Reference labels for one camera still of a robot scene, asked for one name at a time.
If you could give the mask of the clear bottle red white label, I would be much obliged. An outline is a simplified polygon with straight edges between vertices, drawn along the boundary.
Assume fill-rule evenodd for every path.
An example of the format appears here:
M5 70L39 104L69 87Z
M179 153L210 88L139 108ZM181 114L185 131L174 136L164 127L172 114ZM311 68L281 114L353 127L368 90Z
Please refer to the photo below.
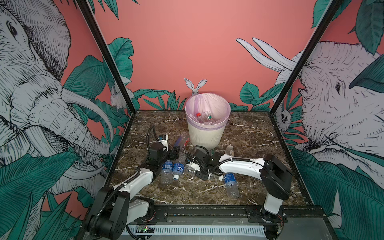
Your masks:
M184 173L187 175L191 175L194 177L197 177L203 181L210 181L210 182L220 182L224 179L223 176L218 176L215 174L204 174L195 168L191 167L189 164L186 164Z

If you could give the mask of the red label cola bottle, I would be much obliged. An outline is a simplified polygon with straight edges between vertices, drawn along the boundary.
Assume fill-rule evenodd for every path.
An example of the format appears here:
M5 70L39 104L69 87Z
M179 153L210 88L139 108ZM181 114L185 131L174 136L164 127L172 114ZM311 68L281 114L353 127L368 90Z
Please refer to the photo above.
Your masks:
M196 113L196 117L199 123L204 123L206 121L201 113Z

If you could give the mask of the yellow flower label bottle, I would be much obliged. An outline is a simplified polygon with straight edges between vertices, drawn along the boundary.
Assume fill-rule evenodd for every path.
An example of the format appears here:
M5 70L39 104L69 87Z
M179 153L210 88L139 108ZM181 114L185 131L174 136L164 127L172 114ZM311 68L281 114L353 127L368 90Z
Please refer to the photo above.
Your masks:
M203 112L201 114L203 123L213 123L212 113L210 111Z

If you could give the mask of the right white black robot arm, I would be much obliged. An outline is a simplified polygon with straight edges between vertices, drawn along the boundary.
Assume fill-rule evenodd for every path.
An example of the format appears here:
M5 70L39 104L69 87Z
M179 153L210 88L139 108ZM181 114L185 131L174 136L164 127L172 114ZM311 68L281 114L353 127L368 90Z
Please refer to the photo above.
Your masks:
M250 159L234 157L222 153L210 155L208 151L197 148L192 154L187 153L187 163L196 170L195 176L207 181L214 176L221 181L233 182L238 174L261 181L267 195L258 215L266 223L284 223L283 201L291 196L293 172L274 155Z

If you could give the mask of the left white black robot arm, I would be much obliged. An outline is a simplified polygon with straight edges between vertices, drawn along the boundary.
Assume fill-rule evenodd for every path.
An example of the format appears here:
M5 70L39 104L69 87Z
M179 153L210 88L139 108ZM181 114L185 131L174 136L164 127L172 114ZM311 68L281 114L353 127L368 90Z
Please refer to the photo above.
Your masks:
M182 149L155 142L131 177L116 186L102 187L85 221L90 239L116 240L128 223L148 215L151 200L132 201L132 198L156 179L166 161L178 158Z

